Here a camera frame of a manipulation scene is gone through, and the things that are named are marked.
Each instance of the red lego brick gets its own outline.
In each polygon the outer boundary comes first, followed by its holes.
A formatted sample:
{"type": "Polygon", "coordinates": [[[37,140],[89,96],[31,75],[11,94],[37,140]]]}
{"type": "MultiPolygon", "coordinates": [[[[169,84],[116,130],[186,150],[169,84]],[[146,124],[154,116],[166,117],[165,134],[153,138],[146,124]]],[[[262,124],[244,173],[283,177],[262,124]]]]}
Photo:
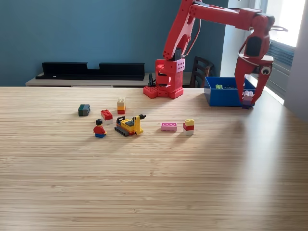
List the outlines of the red lego brick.
{"type": "Polygon", "coordinates": [[[104,118],[104,120],[110,120],[112,118],[112,114],[108,110],[102,110],[101,115],[104,118]]]}
{"type": "Polygon", "coordinates": [[[149,98],[154,99],[158,96],[158,88],[146,86],[143,88],[143,93],[149,98]]]}
{"type": "Polygon", "coordinates": [[[118,110],[117,113],[118,113],[119,115],[125,115],[125,110],[118,110]]]}
{"type": "Polygon", "coordinates": [[[194,126],[186,126],[185,123],[183,123],[183,128],[185,129],[185,131],[194,130],[194,126]]]}
{"type": "Polygon", "coordinates": [[[168,92],[164,90],[158,90],[158,97],[168,97],[168,92]]]}
{"type": "Polygon", "coordinates": [[[182,94],[184,94],[184,89],[179,88],[179,89],[175,90],[174,92],[169,93],[169,98],[175,99],[175,98],[181,96],[182,94]]]}

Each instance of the dark green lego brick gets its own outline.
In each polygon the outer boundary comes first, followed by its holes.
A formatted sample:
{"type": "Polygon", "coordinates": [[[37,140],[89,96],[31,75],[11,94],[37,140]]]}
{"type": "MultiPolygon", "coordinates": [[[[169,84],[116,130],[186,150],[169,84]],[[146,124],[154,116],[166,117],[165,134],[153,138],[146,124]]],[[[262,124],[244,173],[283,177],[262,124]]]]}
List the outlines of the dark green lego brick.
{"type": "Polygon", "coordinates": [[[125,123],[127,126],[129,126],[129,127],[132,127],[132,126],[134,126],[135,125],[135,122],[134,121],[129,121],[129,122],[126,122],[125,123]]]}
{"type": "Polygon", "coordinates": [[[91,111],[89,104],[81,104],[78,109],[78,115],[79,116],[88,116],[91,111]]]}

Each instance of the pink lego brick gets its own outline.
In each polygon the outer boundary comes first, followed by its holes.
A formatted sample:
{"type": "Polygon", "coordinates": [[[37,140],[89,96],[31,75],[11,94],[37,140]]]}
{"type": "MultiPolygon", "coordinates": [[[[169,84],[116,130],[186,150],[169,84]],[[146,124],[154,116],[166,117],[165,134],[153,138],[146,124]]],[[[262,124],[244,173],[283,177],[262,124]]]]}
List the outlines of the pink lego brick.
{"type": "Polygon", "coordinates": [[[161,123],[160,128],[162,131],[176,131],[178,130],[178,124],[177,123],[161,123]]]}

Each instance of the green lego brick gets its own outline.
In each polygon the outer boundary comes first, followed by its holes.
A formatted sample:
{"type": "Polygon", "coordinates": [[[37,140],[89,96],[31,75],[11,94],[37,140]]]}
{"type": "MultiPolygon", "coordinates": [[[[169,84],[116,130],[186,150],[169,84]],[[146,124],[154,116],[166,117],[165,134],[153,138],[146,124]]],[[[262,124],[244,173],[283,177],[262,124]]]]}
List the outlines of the green lego brick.
{"type": "Polygon", "coordinates": [[[90,105],[89,104],[81,104],[78,109],[78,115],[79,116],[88,116],[90,113],[90,105]]]}

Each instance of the lego minifigure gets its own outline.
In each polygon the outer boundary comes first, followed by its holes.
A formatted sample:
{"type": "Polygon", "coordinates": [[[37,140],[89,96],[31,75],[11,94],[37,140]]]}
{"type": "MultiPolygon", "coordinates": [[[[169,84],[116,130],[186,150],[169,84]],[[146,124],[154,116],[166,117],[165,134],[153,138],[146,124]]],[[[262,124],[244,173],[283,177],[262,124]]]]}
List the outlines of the lego minifigure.
{"type": "Polygon", "coordinates": [[[95,133],[96,137],[104,138],[107,132],[104,130],[102,124],[103,121],[101,119],[96,120],[96,127],[93,129],[93,133],[95,133]]]}

